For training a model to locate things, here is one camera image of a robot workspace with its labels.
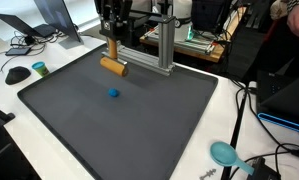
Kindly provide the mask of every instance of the mouse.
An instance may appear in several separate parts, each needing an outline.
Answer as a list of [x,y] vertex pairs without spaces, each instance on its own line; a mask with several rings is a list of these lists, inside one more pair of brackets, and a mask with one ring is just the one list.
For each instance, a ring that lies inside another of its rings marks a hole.
[[25,79],[27,79],[31,75],[30,71],[25,67],[15,67],[9,69],[9,73],[6,77],[6,84],[13,85],[17,84]]

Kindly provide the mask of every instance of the laptop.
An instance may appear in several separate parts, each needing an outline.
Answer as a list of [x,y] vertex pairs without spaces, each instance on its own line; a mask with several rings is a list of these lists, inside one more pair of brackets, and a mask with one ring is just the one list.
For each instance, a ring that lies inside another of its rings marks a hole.
[[41,24],[37,27],[32,28],[15,15],[0,14],[0,19],[13,28],[17,29],[21,33],[27,34],[28,36],[38,36],[46,38],[56,32],[56,29],[54,27],[47,24]]
[[258,117],[299,131],[299,78],[259,71],[257,89]]

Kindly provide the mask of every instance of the blue spoon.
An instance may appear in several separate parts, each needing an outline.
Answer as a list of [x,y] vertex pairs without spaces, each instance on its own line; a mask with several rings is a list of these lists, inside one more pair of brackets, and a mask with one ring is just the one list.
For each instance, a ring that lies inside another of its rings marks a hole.
[[211,158],[224,167],[238,166],[248,174],[252,175],[254,168],[239,159],[235,149],[224,142],[215,142],[210,147]]

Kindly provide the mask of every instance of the white desk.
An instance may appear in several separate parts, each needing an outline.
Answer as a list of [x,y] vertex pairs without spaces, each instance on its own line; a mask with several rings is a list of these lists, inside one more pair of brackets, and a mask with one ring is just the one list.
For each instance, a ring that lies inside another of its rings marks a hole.
[[[6,72],[15,66],[31,69],[31,65],[37,61],[44,61],[48,69],[53,72],[104,43],[90,37],[83,37],[83,39],[85,43],[83,46],[70,50],[64,50],[57,43],[48,43],[42,54],[17,57],[5,66],[5,73],[0,73],[0,109],[5,113],[12,112],[16,115],[16,118],[6,124],[5,128],[42,179],[93,178],[18,99],[17,92],[38,80],[39,75],[31,71],[32,75],[25,81],[8,86],[4,82]],[[8,59],[9,57],[0,55],[0,61],[5,62]],[[210,158],[209,147],[214,141],[230,142],[231,140],[237,117],[235,93],[238,88],[230,80],[218,78],[218,86],[171,176],[172,180],[197,180],[199,176],[213,168],[217,172],[211,179],[221,177],[223,168]]]
[[[252,82],[250,87],[256,87],[256,83]],[[256,97],[251,95],[253,110],[256,110]],[[293,143],[299,145],[299,133],[296,131],[283,128],[281,126],[262,121],[267,129],[280,143]],[[249,108],[249,101],[246,102],[246,107],[242,119],[241,130],[237,144],[237,153],[242,160],[251,157],[274,153],[277,144],[269,137],[265,130],[261,127],[256,117],[252,114]],[[266,165],[276,170],[274,156],[265,157]],[[299,158],[291,154],[278,155],[278,167],[282,180],[298,180],[299,179]],[[242,170],[239,170],[233,179],[246,179],[247,175]]]

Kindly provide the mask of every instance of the person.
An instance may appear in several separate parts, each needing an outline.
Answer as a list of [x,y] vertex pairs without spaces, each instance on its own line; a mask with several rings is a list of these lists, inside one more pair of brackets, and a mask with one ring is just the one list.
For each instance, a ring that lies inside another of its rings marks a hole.
[[259,70],[276,73],[290,61],[284,75],[299,77],[299,0],[289,0],[287,9],[288,16],[278,20],[270,38],[261,45],[243,83],[256,81]]

